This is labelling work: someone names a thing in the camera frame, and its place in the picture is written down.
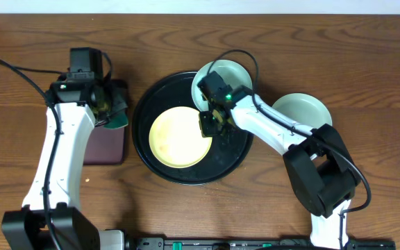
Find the yellow plate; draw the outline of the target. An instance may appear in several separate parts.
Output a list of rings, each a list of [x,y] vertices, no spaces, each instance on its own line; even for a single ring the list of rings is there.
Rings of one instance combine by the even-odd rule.
[[[199,163],[209,152],[213,139],[203,137],[199,111],[185,106],[162,112],[151,125],[149,146],[162,164],[176,169]]]

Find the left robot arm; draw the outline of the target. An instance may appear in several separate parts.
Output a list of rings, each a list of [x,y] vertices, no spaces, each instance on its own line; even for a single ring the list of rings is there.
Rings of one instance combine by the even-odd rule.
[[[35,178],[17,211],[5,212],[11,249],[127,249],[119,229],[99,230],[81,212],[86,146],[99,115],[122,101],[114,85],[52,83],[46,92],[47,133]]]

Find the green sponge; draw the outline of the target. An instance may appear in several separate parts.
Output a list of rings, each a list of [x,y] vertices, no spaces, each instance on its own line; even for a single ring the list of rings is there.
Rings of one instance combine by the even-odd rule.
[[[107,129],[119,129],[128,126],[128,116],[125,112],[120,112],[115,116],[112,116],[110,120],[103,125],[104,128]]]

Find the mint green plate top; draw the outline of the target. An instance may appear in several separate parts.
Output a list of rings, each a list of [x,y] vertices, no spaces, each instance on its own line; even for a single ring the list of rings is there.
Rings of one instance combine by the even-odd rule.
[[[209,110],[208,102],[203,99],[198,83],[210,72],[217,72],[227,85],[233,89],[244,85],[249,89],[253,89],[253,84],[248,71],[239,63],[232,60],[218,60],[212,67],[212,62],[204,65],[195,75],[192,81],[191,94],[192,100],[199,111]]]

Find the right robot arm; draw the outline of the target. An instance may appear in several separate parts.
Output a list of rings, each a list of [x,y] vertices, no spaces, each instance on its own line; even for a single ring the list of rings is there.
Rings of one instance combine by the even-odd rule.
[[[201,111],[204,135],[216,135],[230,124],[282,155],[292,190],[311,214],[312,245],[346,248],[347,214],[354,212],[351,199],[356,187],[367,181],[330,124],[314,128],[297,122],[244,86],[198,85],[192,88],[192,99]]]

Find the mint green plate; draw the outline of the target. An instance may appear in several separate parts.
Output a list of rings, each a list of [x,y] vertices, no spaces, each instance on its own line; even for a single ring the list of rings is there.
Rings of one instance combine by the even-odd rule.
[[[328,108],[317,98],[303,93],[287,94],[278,99],[272,108],[283,115],[314,128],[333,125]]]
[[[208,102],[203,99],[198,83],[210,72],[217,72],[227,85],[233,89],[244,85],[249,89],[253,89],[253,84],[248,71],[239,63],[232,60],[218,60],[212,67],[212,62],[204,65],[195,75],[192,81],[191,94],[192,100],[199,111],[209,110]]]

